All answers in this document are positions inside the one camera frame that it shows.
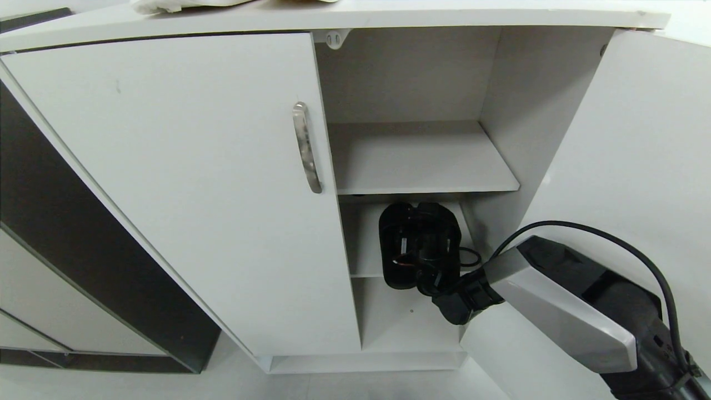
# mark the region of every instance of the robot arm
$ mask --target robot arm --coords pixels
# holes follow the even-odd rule
[[[532,236],[432,297],[456,325],[504,300],[617,399],[711,399],[688,353],[680,365],[659,298],[571,248]]]

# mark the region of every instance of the black object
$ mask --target black object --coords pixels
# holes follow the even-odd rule
[[[432,302],[450,324],[465,325],[490,306],[501,304],[503,298],[491,289],[483,269],[478,269],[462,276],[444,292],[432,296]]]
[[[438,203],[389,205],[380,215],[385,282],[393,289],[436,295],[459,279],[461,231],[454,214]]]

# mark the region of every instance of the cabinet top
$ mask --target cabinet top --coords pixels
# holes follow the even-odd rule
[[[195,33],[406,26],[564,25],[664,28],[670,15],[638,2],[597,0],[257,0],[228,8],[143,16],[128,4],[0,35],[0,53]]]

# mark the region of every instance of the cabinet compartment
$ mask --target cabinet compartment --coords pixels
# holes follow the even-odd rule
[[[385,284],[380,214],[437,201],[486,260],[523,219],[612,33],[356,29],[337,51],[316,45],[362,353],[461,351],[466,327],[416,289]]]
[[[464,214],[461,211],[459,202],[456,197],[461,196],[455,194],[442,201],[439,198],[443,196],[431,196],[423,198],[416,196],[416,200],[426,199],[428,201],[437,201],[442,206],[450,210],[459,222],[461,229],[460,246],[473,248],[474,242],[471,240],[471,234],[466,225]],[[346,253],[348,255],[348,267],[352,278],[382,278],[383,277],[383,261],[380,257],[380,236],[378,233],[378,220],[385,208],[396,201],[410,201],[412,196],[388,196],[375,198],[374,203],[368,202],[368,199],[358,203],[341,203],[341,220],[343,222],[343,239],[346,241]],[[461,253],[462,262],[470,263],[474,260],[469,260],[468,253]],[[462,268],[462,273],[469,272],[474,268]]]

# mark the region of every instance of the cabinet door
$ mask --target cabinet door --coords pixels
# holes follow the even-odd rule
[[[253,354],[360,350],[310,34],[103,43],[2,61],[46,134]],[[298,102],[320,194],[294,133]]]
[[[79,293],[5,231],[0,231],[0,309],[66,349],[164,355]]]
[[[585,223],[647,254],[672,287],[684,347],[707,369],[710,127],[711,48],[616,32],[522,222]],[[646,268],[614,244],[560,227],[531,233],[659,295]],[[476,317],[462,345],[512,400],[614,398],[509,305]]]

